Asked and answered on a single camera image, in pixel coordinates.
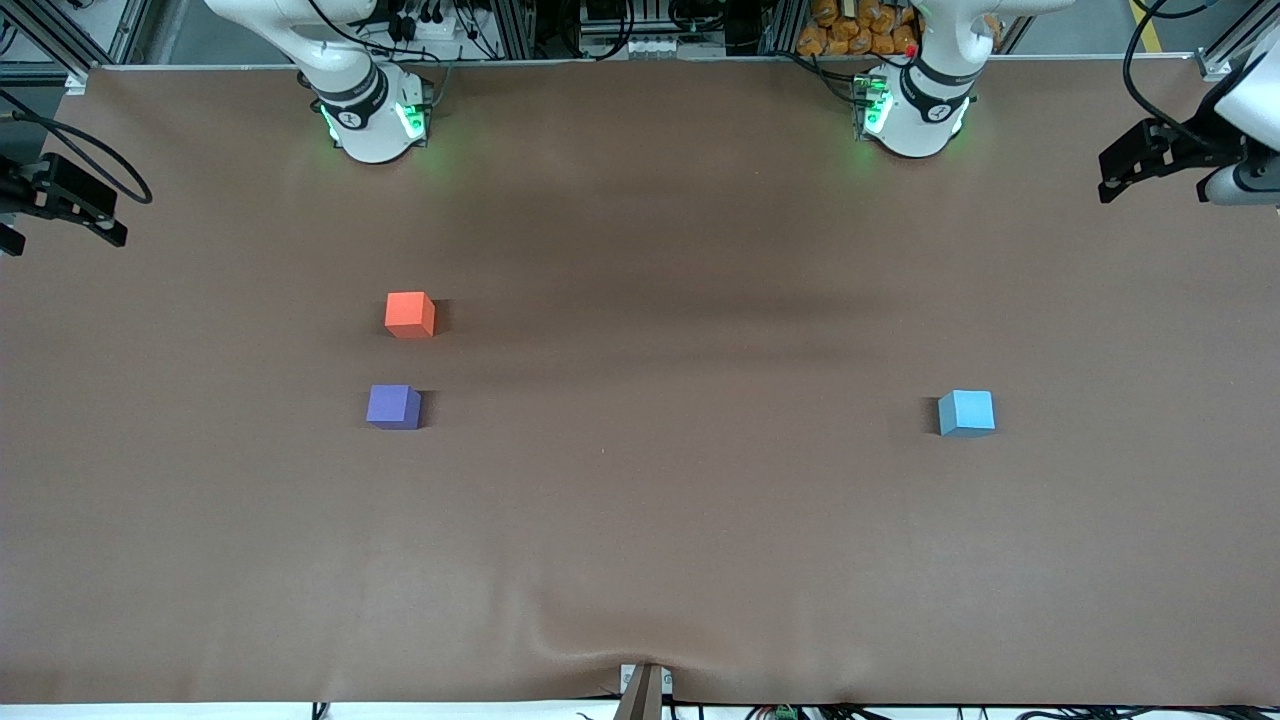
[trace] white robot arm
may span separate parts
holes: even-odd
[[[329,133],[362,163],[385,163],[426,137],[430,105],[422,79],[334,32],[333,23],[369,17],[376,0],[205,0],[293,60],[320,97]],[[316,13],[324,12],[324,18]]]
[[[924,19],[920,50],[906,64],[872,70],[886,78],[888,99],[865,133],[906,158],[925,158],[960,132],[969,90],[991,56],[984,15],[1039,15],[1075,0],[918,0]]]
[[[1147,118],[1098,155],[1098,197],[1188,168],[1216,168],[1197,184],[1202,202],[1280,204],[1280,27],[1219,81],[1196,114]]]

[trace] black cable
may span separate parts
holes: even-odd
[[[1147,8],[1147,5],[1143,4],[1142,0],[1133,0],[1133,4],[1137,5],[1138,9],[1142,10],[1143,13],[1151,13],[1151,10]],[[1178,20],[1181,18],[1189,18],[1197,13],[1203,13],[1204,10],[1208,10],[1212,5],[1213,3],[1206,3],[1198,8],[1192,8],[1190,10],[1181,10],[1178,13],[1151,13],[1151,17],[1161,18],[1165,20]]]
[[[878,58],[878,59],[883,60],[884,64],[893,65],[895,68],[901,69],[901,70],[905,70],[906,68],[911,67],[910,60],[908,60],[906,63],[895,63],[893,60],[890,60],[888,58],[886,58],[884,55],[881,55],[879,53],[867,51],[867,53],[864,53],[864,55],[870,55],[872,58]]]
[[[572,22],[573,18],[570,13],[572,12],[573,4],[577,0],[563,0],[561,3],[558,24],[559,24],[561,42],[564,44],[564,49],[568,50],[568,54],[572,55],[573,58],[582,59],[586,58],[588,55],[579,49],[577,42],[573,41],[573,38],[570,36],[568,32],[570,27],[573,24]],[[609,58],[621,53],[622,49],[626,47],[628,42],[631,42],[631,35],[635,32],[636,28],[635,8],[631,6],[631,0],[618,0],[618,4],[620,4],[618,37],[617,40],[613,41],[613,46],[609,47],[608,53],[600,55],[599,58],[593,58],[593,60],[595,61],[608,60]]]
[[[1138,50],[1138,40],[1142,37],[1142,31],[1146,29],[1147,26],[1151,24],[1151,19],[1156,17],[1155,13],[1160,12],[1160,8],[1167,1],[1169,0],[1156,0],[1152,3],[1151,8],[1143,12],[1142,19],[1138,20],[1138,27],[1133,29],[1133,36],[1129,38],[1129,46],[1124,51],[1124,63],[1120,65],[1120,76],[1124,79],[1124,87],[1129,91],[1129,96],[1133,97],[1134,102],[1137,102],[1143,110],[1151,113],[1152,117],[1167,124],[1174,132],[1178,132],[1210,152],[1221,152],[1222,149],[1192,132],[1187,126],[1179,123],[1160,108],[1156,108],[1151,100],[1147,100],[1142,92],[1138,91],[1138,86],[1133,83],[1133,55]]]
[[[1018,720],[1033,720],[1036,717],[1044,717],[1047,720],[1132,720],[1155,710],[1157,710],[1155,706],[1124,707],[1123,711],[1116,706],[1060,707],[1057,712],[1047,710],[1023,712],[1018,716]]]
[[[832,95],[835,95],[836,97],[844,100],[845,102],[847,102],[850,105],[855,104],[854,99],[851,96],[840,92],[838,87],[836,87],[835,85],[831,85],[831,78],[827,77],[827,73],[824,73],[822,70],[822,68],[818,67],[818,58],[817,56],[814,56],[814,59],[813,59],[813,72],[815,72],[818,74],[818,77],[822,78],[822,85],[826,85],[827,90],[829,90]]]
[[[5,27],[10,27],[8,22],[5,22]],[[9,40],[5,41],[4,47],[0,47],[0,55],[4,55],[10,49],[13,49],[13,44],[18,41],[18,35],[19,35],[18,28],[13,27],[12,29],[13,33],[9,36]]]
[[[394,47],[387,47],[385,45],[379,45],[376,42],[369,42],[366,40],[361,40],[361,38],[358,38],[358,37],[356,37],[353,35],[347,33],[347,31],[344,31],[340,27],[338,27],[337,24],[334,24],[334,22],[329,19],[329,15],[324,14],[324,10],[320,9],[320,5],[316,3],[316,0],[307,0],[307,4],[310,4],[311,9],[316,12],[316,15],[321,20],[324,20],[324,24],[329,26],[329,29],[332,29],[332,31],[337,32],[339,36],[342,36],[342,37],[344,37],[344,38],[355,42],[356,45],[360,45],[360,46],[366,47],[369,50],[381,50],[383,53],[387,53],[387,54],[399,53],[399,50],[397,50]],[[415,55],[419,55],[424,60],[430,59],[433,63],[442,61],[439,58],[435,56],[434,53],[428,53],[426,50],[404,50],[404,53],[412,53]]]
[[[570,24],[572,24],[570,23],[571,18],[568,13],[572,9],[573,3],[575,0],[561,1],[561,12],[559,12],[559,18],[557,19],[557,24],[559,26],[558,29],[559,29],[561,42],[564,44],[564,49],[568,50],[568,54],[572,55],[573,58],[585,58],[585,55],[582,55],[582,51],[577,47],[577,42],[575,42],[573,38],[570,37],[568,35]]]
[[[671,24],[676,26],[677,29],[681,32],[712,32],[724,27],[724,18],[728,13],[727,3],[721,5],[718,15],[699,27],[691,13],[687,19],[681,19],[680,13],[676,12],[676,8],[685,5],[686,1],[687,0],[671,0],[667,3],[667,19],[671,20]]]
[[[620,13],[618,13],[618,38],[613,42],[613,47],[608,53],[596,58],[596,60],[608,60],[609,58],[617,55],[622,51],[627,44],[631,42],[631,32],[636,27],[636,12],[631,6],[631,0],[618,0]]]
[[[133,164],[125,160],[124,155],[116,152],[115,149],[111,147],[110,145],[102,142],[101,140],[93,137],[92,135],[77,127],[72,127],[67,123],[60,123],[52,118],[46,118],[36,113],[26,104],[23,104],[22,100],[14,97],[13,94],[10,94],[8,90],[0,88],[0,97],[4,97],[10,105],[17,108],[17,110],[10,113],[10,117],[13,117],[14,120],[20,123],[37,124],[49,131],[49,135],[63,141],[63,145],[69,147],[70,151],[78,155],[81,160],[84,160],[84,163],[87,163],[90,168],[93,168],[93,170],[97,174],[102,176],[102,179],[105,179],[113,187],[123,192],[125,196],[133,199],[137,202],[141,202],[142,205],[147,205],[148,202],[155,200],[155,196],[151,195],[151,186],[147,184],[147,181],[142,179],[142,176],[138,174],[138,170],[133,167]],[[100,165],[97,160],[90,158],[88,152],[84,152],[84,150],[82,150],[81,146],[74,140],[67,137],[67,135],[73,135],[83,140],[84,142],[88,142],[93,147],[97,147],[99,150],[105,152],[110,159],[115,160],[116,164],[119,164],[120,168],[123,168],[124,172],[129,174],[129,178],[132,178],[133,182],[138,184],[140,192],[134,192],[132,188],[124,187],[124,183],[118,181],[115,176],[113,176],[111,173],[106,172],[106,169],[102,168],[102,165]]]
[[[498,60],[499,59],[498,51],[493,49],[493,45],[489,45],[489,38],[485,37],[484,28],[480,27],[480,20],[476,18],[475,8],[472,8],[470,3],[462,3],[462,1],[454,3],[453,6],[458,10],[460,17],[462,15],[462,8],[467,9],[467,15],[470,15],[471,18],[470,20],[471,27],[476,33],[475,37],[471,37],[472,31],[467,31],[467,37],[471,40],[471,44],[476,46],[476,50],[484,53],[484,56],[489,58],[490,60]],[[462,22],[466,23],[467,18],[462,18]]]
[[[852,82],[854,81],[854,76],[846,76],[846,74],[842,74],[842,73],[837,73],[837,72],[832,72],[832,70],[826,70],[826,69],[818,68],[818,58],[817,56],[814,56],[813,65],[810,65],[808,63],[808,60],[805,60],[800,55],[796,55],[795,53],[787,53],[786,50],[774,50],[773,53],[771,53],[771,55],[777,55],[780,58],[786,58],[786,59],[791,60],[792,63],[800,65],[805,70],[808,70],[810,73],[814,73],[814,74],[819,74],[822,77],[829,77],[831,79],[838,79],[838,81],[844,81],[844,82]]]

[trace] table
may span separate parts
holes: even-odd
[[[95,73],[59,117],[156,202],[0,270],[0,700],[654,660],[691,701],[1280,701],[1275,210],[1100,205],[1119,63],[979,92],[909,161],[786,63],[466,68],[362,167],[291,72]],[[445,332],[388,337],[399,290]],[[429,427],[365,425],[374,383]],[[934,434],[955,387],[998,434]]]

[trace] cube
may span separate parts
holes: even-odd
[[[374,386],[365,420],[384,430],[416,430],[422,396],[410,386]]]
[[[435,304],[425,292],[389,292],[384,324],[396,337],[431,337],[435,334]]]
[[[991,391],[954,389],[938,400],[940,433],[945,437],[982,437],[996,432]]]

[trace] metal frame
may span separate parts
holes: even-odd
[[[524,0],[493,0],[503,56],[530,60],[534,56],[534,12]]]
[[[88,70],[111,61],[79,26],[47,0],[0,0],[10,23],[67,72],[83,79]]]
[[[1000,42],[1000,49],[993,55],[1011,55],[1018,44],[1027,37],[1027,31],[1032,28],[1034,19],[1036,15],[1014,18],[1014,22],[1009,23],[1009,27],[1005,28],[1005,37]]]
[[[1231,59],[1253,47],[1268,29],[1280,23],[1280,0],[1256,0],[1233,24],[1208,47],[1196,51],[1196,61],[1201,77],[1219,81],[1231,72]]]
[[[800,41],[800,31],[809,22],[808,0],[778,0],[773,17],[764,29],[762,46],[765,53],[792,53]]]
[[[150,0],[128,0],[124,4],[124,14],[120,15],[120,22],[115,26],[115,35],[111,37],[111,46],[106,50],[113,63],[132,61],[131,54],[138,44],[141,35],[138,29],[146,20],[145,13],[150,4]]]

